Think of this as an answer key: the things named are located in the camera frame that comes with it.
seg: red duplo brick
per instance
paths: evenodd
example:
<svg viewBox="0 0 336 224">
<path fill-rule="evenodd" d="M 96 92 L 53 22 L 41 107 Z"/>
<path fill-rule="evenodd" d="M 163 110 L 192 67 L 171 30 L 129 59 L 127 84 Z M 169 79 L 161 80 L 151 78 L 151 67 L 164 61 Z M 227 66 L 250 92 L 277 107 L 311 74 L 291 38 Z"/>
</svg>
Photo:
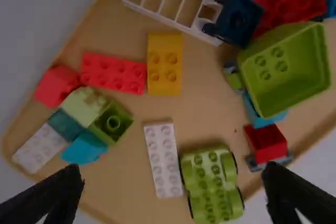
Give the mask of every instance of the red duplo brick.
<svg viewBox="0 0 336 224">
<path fill-rule="evenodd" d="M 141 95 L 146 84 L 146 63 L 84 52 L 80 75 L 86 85 Z"/>
<path fill-rule="evenodd" d="M 249 124 L 244 126 L 244 131 L 257 164 L 287 156 L 287 140 L 275 124 L 259 129 Z"/>
<path fill-rule="evenodd" d="M 255 0 L 265 10 L 254 33 L 257 38 L 287 23 L 308 21 L 327 11 L 326 0 Z"/>
<path fill-rule="evenodd" d="M 45 72 L 35 90 L 34 97 L 46 106 L 55 108 L 79 86 L 78 73 L 65 65 L 58 65 Z"/>
</svg>

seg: green duplo brick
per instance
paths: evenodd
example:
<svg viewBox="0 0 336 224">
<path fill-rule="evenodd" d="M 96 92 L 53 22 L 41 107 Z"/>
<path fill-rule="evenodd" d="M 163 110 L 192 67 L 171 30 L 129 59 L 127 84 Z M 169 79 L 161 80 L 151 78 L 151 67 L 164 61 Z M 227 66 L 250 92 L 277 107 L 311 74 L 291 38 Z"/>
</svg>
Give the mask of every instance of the green duplo brick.
<svg viewBox="0 0 336 224">
<path fill-rule="evenodd" d="M 108 100 L 90 87 L 73 91 L 61 104 L 61 108 L 84 128 L 89 127 L 108 105 Z"/>
<path fill-rule="evenodd" d="M 181 170 L 197 224 L 216 224 L 243 214 L 236 162 L 226 147 L 182 155 Z"/>
<path fill-rule="evenodd" d="M 48 124 L 67 141 L 72 142 L 84 131 L 84 128 L 73 118 L 59 109 L 49 119 Z"/>
<path fill-rule="evenodd" d="M 279 26 L 242 51 L 238 66 L 257 113 L 271 118 L 330 86 L 324 24 Z"/>
<path fill-rule="evenodd" d="M 121 105 L 112 101 L 90 126 L 89 130 L 108 145 L 116 144 L 133 123 L 133 118 Z"/>
</svg>

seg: white floor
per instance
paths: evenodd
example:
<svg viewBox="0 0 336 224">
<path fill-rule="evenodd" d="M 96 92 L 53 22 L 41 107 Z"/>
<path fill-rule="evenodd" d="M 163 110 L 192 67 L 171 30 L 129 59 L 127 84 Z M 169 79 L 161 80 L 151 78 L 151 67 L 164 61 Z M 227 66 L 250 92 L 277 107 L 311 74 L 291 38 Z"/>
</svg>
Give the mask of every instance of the white floor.
<svg viewBox="0 0 336 224">
<path fill-rule="evenodd" d="M 0 134 L 94 0 L 0 0 Z M 296 162 L 293 170 L 336 195 L 336 130 Z M 0 159 L 0 202 L 32 185 Z M 234 223 L 271 223 L 263 192 Z M 78 212 L 78 224 L 95 220 Z"/>
</svg>

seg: light green duplo brick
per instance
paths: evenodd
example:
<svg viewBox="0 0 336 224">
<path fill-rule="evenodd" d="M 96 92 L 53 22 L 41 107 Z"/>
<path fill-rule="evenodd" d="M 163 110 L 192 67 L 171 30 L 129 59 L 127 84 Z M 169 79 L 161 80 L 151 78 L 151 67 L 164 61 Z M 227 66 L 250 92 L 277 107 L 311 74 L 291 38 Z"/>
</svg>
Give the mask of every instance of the light green duplo brick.
<svg viewBox="0 0 336 224">
<path fill-rule="evenodd" d="M 108 100 L 90 87 L 73 91 L 61 104 L 61 108 L 83 127 L 87 128 L 108 106 Z"/>
</svg>

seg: yellow duplo brick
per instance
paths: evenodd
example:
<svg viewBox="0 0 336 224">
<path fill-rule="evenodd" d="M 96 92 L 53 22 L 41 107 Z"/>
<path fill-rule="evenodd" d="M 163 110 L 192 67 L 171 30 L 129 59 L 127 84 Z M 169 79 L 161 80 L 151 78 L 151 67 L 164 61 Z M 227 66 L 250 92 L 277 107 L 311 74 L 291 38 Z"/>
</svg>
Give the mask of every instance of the yellow duplo brick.
<svg viewBox="0 0 336 224">
<path fill-rule="evenodd" d="M 148 36 L 148 93 L 179 95 L 182 83 L 182 34 L 150 33 Z"/>
</svg>

